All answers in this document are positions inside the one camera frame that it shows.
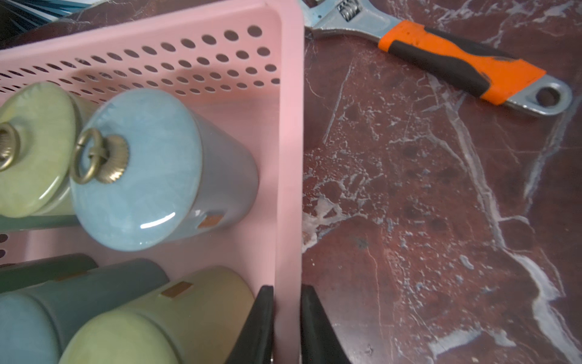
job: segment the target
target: adjustable wrench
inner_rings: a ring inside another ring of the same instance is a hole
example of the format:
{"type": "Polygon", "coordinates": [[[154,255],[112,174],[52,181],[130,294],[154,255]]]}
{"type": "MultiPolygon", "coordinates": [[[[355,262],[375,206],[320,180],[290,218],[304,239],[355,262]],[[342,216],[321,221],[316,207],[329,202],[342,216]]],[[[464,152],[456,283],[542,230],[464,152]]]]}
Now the adjustable wrench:
{"type": "Polygon", "coordinates": [[[400,20],[368,0],[298,0],[314,38],[352,34],[493,105],[556,115],[572,101],[570,87],[522,59],[481,43],[400,20]]]}

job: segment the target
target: jar lid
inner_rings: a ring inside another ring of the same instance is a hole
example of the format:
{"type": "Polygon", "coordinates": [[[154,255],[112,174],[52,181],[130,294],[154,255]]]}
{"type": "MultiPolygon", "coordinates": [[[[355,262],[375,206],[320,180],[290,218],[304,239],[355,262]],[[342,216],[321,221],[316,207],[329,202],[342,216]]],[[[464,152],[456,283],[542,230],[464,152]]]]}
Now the jar lid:
{"type": "Polygon", "coordinates": [[[19,292],[0,295],[0,352],[3,363],[57,363],[61,346],[41,304],[19,292]]]}
{"type": "Polygon", "coordinates": [[[53,198],[67,181],[77,123],[71,96],[50,82],[0,107],[0,215],[28,216],[53,198]]]}
{"type": "MultiPolygon", "coordinates": [[[[190,211],[200,184],[202,145],[188,108],[163,91],[131,90],[104,104],[81,135],[88,130],[104,140],[122,138],[129,158],[126,167],[109,176],[110,183],[71,180],[73,208],[83,228],[122,251],[164,240],[190,211]]],[[[79,174],[88,172],[89,155],[96,153],[94,138],[85,145],[75,167],[79,174]]],[[[115,159],[110,154],[108,161],[115,159]]]]}
{"type": "Polygon", "coordinates": [[[164,333],[139,314],[113,310],[86,323],[59,364],[178,364],[164,333]]]}

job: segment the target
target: teal jar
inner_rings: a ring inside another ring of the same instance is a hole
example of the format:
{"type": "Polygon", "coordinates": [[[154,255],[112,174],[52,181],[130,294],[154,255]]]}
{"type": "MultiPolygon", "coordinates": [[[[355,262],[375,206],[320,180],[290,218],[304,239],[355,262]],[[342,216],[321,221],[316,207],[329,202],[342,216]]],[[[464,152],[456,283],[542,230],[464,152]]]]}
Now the teal jar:
{"type": "Polygon", "coordinates": [[[97,263],[85,254],[27,261],[0,267],[0,293],[14,291],[97,268],[97,263]]]}
{"type": "Polygon", "coordinates": [[[78,225],[75,215],[4,217],[0,216],[0,233],[22,230],[41,230],[78,225]]]}
{"type": "Polygon", "coordinates": [[[2,362],[57,364],[87,321],[167,282],[155,263],[136,259],[1,294],[2,362]]]}

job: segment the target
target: orange rubber grip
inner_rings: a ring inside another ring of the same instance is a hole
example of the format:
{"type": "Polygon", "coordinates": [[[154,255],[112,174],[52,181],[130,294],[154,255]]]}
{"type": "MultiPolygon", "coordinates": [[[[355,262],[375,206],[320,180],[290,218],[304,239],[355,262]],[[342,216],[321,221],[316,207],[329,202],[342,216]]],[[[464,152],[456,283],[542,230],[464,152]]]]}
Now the orange rubber grip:
{"type": "Polygon", "coordinates": [[[378,48],[405,59],[494,105],[546,74],[543,69],[489,46],[402,20],[378,48]]]}

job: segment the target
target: wrench jaw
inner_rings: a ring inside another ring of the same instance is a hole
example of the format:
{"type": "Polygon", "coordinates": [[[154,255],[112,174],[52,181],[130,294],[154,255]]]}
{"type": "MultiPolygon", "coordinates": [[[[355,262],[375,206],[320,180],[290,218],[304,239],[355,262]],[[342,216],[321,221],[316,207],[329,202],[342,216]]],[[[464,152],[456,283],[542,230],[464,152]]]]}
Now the wrench jaw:
{"type": "Polygon", "coordinates": [[[297,1],[313,38],[351,34],[378,43],[400,23],[400,19],[382,13],[368,0],[322,0],[313,8],[297,1]]]}

